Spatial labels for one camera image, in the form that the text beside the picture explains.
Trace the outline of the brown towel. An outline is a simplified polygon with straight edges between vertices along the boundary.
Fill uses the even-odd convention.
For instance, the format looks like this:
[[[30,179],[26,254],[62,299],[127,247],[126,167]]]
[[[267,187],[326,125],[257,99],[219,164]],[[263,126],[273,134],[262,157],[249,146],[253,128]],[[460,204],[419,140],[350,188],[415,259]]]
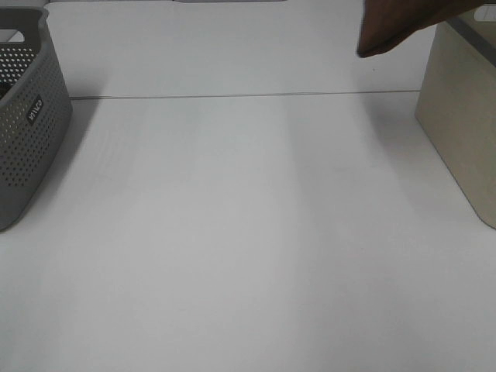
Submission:
[[[365,1],[356,53],[361,58],[387,53],[413,33],[448,22],[472,47],[494,62],[495,47],[458,18],[486,4],[481,0]]]

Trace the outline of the beige plastic storage bin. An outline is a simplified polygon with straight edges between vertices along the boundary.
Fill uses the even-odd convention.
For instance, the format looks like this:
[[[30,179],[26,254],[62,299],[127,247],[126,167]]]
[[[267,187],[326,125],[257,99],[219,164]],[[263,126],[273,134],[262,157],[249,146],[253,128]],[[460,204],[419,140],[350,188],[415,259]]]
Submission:
[[[495,3],[437,25],[415,116],[477,217],[495,226]]]

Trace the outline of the grey perforated plastic basket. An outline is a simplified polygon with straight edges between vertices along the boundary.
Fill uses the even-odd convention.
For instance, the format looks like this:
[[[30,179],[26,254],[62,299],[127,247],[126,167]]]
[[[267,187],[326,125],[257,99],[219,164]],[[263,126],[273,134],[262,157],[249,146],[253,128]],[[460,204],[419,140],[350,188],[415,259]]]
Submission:
[[[50,169],[72,104],[47,18],[36,7],[3,7],[1,28],[22,34],[1,44],[1,229],[22,217]]]

